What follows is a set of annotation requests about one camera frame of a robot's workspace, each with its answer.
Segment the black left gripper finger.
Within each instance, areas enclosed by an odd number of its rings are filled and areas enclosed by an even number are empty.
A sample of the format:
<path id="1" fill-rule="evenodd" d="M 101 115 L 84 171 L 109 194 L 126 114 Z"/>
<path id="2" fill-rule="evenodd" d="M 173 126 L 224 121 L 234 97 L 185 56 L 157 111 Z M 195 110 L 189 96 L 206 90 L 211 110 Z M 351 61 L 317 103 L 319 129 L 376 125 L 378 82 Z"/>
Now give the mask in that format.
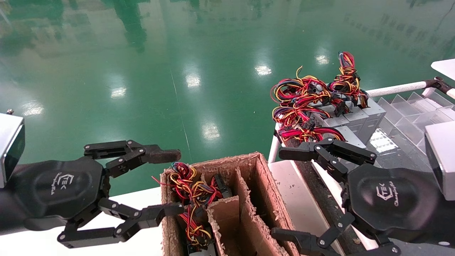
<path id="1" fill-rule="evenodd" d="M 181 159 L 178 149 L 164 150 L 157 144 L 142 145 L 133 140 L 88 144 L 85 156 L 92 159 L 113 159 L 105 166 L 106 175 L 116 178 L 143 164 L 164 164 Z"/>

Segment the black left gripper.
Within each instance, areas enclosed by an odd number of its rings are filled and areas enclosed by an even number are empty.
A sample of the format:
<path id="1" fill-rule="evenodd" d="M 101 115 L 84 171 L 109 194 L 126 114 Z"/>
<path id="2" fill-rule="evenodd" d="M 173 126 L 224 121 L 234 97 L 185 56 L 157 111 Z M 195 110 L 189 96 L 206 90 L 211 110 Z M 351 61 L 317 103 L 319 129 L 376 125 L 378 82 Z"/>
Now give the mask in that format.
<path id="1" fill-rule="evenodd" d="M 1 189 L 2 235 L 46 231 L 65 225 L 57 240 L 69 249 L 117 244 L 142 229 L 158 227 L 165 217 L 184 212 L 180 203 L 141 210 L 112 201 L 104 167 L 89 158 L 20 164 Z M 123 220 L 117 227 L 78 230 L 99 214 Z"/>

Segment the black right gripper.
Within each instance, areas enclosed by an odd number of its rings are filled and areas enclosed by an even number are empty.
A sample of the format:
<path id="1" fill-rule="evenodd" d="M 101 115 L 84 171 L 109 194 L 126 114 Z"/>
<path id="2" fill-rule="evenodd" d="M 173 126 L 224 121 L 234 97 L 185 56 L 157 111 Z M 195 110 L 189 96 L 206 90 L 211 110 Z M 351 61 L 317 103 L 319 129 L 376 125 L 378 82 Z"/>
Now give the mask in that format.
<path id="1" fill-rule="evenodd" d="M 346 181 L 343 207 L 348 213 L 321 237 L 309 232 L 271 229 L 274 239 L 294 243 L 299 254 L 339 256 L 331 245 L 352 224 L 370 239 L 384 236 L 414 244 L 454 245 L 454 202 L 444 198 L 432 173 L 373 166 L 375 153 L 334 138 L 302 142 L 296 148 L 281 147 L 278 157 L 303 162 L 314 160 L 337 182 Z M 338 159 L 360 166 L 348 173 L 348 168 Z M 400 255 L 400 248 L 388 238 L 380 238 L 376 249 L 351 254 Z"/>

